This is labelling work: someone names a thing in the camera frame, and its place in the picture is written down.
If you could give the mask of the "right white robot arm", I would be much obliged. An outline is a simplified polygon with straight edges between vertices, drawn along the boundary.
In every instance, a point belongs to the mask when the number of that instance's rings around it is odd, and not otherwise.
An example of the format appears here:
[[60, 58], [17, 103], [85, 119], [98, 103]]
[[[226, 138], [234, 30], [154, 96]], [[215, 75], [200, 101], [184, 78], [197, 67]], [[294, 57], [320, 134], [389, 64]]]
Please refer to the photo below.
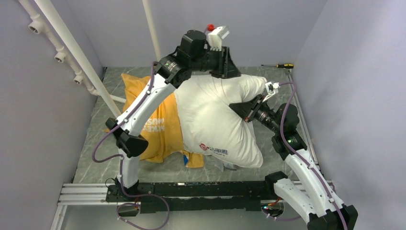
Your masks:
[[229, 107], [245, 122], [257, 120], [274, 133], [271, 138], [273, 148], [293, 170], [305, 190], [302, 192], [286, 174], [275, 172], [265, 177], [266, 197], [278, 197], [287, 202], [309, 230], [354, 229], [358, 212], [353, 205], [345, 205], [314, 163], [297, 131], [299, 116], [296, 106], [284, 103], [273, 111], [263, 96], [257, 95], [251, 101], [232, 103]]

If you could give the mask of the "yellow and blue pillowcase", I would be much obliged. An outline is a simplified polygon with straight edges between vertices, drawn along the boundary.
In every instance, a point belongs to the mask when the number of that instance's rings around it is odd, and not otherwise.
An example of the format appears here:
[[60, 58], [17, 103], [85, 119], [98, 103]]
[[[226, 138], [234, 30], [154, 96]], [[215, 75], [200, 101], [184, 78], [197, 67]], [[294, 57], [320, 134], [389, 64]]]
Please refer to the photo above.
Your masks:
[[[150, 76], [139, 78], [123, 73], [121, 77], [124, 82], [126, 97], [123, 106], [124, 113], [147, 86]], [[163, 163], [169, 155], [180, 152], [182, 154], [181, 161], [185, 167], [201, 168], [204, 166], [202, 154], [189, 152], [184, 147], [174, 93], [169, 95], [153, 112], [145, 123], [141, 136], [148, 141], [148, 147], [140, 155], [140, 160]]]

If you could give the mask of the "white pvc pipe rack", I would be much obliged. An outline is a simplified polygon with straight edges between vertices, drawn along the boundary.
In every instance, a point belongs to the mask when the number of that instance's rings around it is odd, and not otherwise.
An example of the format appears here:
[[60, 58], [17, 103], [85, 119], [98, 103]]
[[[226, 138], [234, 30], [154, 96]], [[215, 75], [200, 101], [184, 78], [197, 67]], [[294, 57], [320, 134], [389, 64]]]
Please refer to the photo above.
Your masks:
[[124, 103], [125, 99], [108, 93], [96, 70], [52, 2], [49, 0], [35, 1], [41, 14], [29, 1], [20, 0], [19, 3], [32, 20], [28, 25], [30, 31], [36, 35], [43, 34], [54, 46], [56, 50], [54, 60], [58, 63], [67, 63], [75, 73], [73, 81], [76, 84], [84, 85], [91, 95], [100, 96], [112, 114], [118, 117], [121, 110], [117, 107], [116, 102]]

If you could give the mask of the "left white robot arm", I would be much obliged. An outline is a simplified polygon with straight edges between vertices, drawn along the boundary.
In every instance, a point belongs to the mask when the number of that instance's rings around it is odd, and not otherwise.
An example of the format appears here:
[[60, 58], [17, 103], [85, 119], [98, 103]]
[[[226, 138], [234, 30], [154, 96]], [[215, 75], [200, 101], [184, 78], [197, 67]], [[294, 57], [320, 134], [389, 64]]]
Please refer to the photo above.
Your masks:
[[116, 177], [119, 196], [132, 201], [138, 192], [140, 155], [148, 147], [141, 131], [153, 112], [193, 72], [210, 72], [211, 76], [229, 79], [241, 75], [231, 59], [229, 47], [222, 41], [229, 35], [227, 26], [212, 31], [189, 30], [182, 36], [175, 51], [160, 59], [151, 71], [146, 87], [135, 101], [116, 119], [108, 119], [106, 126], [116, 139], [120, 157], [119, 175]]

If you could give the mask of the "white pillow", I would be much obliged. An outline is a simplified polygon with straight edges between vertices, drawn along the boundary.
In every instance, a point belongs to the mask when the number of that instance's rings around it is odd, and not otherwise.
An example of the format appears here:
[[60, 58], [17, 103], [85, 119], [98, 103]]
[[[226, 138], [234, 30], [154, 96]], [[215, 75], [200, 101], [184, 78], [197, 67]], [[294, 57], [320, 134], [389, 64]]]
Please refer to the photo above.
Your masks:
[[185, 150], [243, 168], [261, 167], [253, 125], [229, 106], [262, 94], [266, 81], [243, 74], [231, 79], [197, 75], [183, 82], [174, 95]]

